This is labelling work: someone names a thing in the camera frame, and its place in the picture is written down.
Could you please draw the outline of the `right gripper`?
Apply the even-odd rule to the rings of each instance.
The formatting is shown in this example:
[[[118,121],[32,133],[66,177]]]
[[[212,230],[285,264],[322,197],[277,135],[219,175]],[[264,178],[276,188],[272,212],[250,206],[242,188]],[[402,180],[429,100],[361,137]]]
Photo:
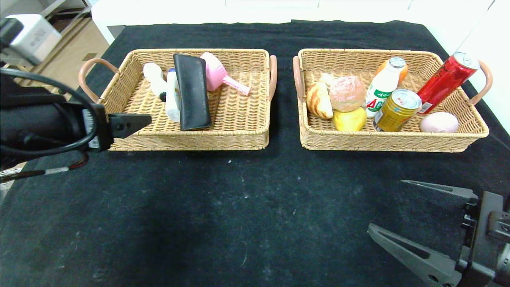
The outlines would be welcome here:
[[[408,179],[400,183],[416,198],[446,209],[471,209],[479,201],[467,188]],[[508,287],[509,212],[504,210],[504,198],[485,191],[475,211],[478,219],[468,231],[470,238],[461,249],[458,263],[378,225],[369,224],[367,232],[429,287],[486,287],[491,283]]]

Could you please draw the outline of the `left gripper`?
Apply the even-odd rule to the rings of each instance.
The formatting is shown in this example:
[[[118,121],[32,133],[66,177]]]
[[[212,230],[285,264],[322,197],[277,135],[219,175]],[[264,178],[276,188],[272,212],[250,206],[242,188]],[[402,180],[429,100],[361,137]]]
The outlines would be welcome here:
[[[9,156],[49,156],[88,150],[107,149],[113,138],[127,138],[152,123],[150,114],[110,113],[94,103],[73,102],[6,108],[1,114],[1,153]]]

